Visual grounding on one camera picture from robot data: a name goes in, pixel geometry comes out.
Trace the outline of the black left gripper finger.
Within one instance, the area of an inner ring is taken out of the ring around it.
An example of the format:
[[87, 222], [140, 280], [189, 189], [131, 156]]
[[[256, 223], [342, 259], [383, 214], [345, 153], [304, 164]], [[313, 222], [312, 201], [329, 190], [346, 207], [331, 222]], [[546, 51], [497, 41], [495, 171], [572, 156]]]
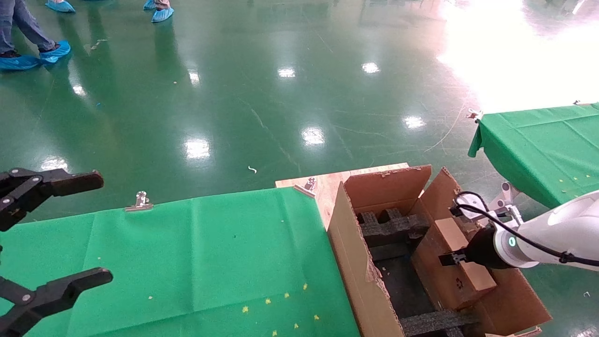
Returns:
[[13, 306], [0, 318], [3, 337], [23, 337], [41, 320], [72, 309], [82, 292], [113, 281], [113, 273], [103, 267], [62, 277], [30, 290], [1, 277], [0, 296]]
[[0, 230], [6, 232], [50, 197], [62, 197], [103, 187], [101, 173], [71, 174], [62, 168], [31, 171], [13, 168], [0, 175]]

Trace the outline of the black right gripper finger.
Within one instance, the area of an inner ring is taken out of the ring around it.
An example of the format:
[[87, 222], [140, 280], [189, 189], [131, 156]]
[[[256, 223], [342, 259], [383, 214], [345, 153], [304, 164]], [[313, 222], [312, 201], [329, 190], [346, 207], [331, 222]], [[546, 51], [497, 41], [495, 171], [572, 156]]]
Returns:
[[464, 252], [449, 252], [439, 256], [439, 260], [442, 266], [459, 266], [460, 263], [468, 262], [468, 258]]

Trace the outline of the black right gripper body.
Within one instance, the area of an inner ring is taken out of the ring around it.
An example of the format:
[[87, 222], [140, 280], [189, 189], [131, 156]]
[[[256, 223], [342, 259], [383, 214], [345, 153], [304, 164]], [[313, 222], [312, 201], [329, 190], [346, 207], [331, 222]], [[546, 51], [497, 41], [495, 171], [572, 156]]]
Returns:
[[497, 253], [494, 237], [497, 230], [490, 226], [479, 229], [466, 246], [466, 258], [492, 269], [503, 269], [504, 261]]

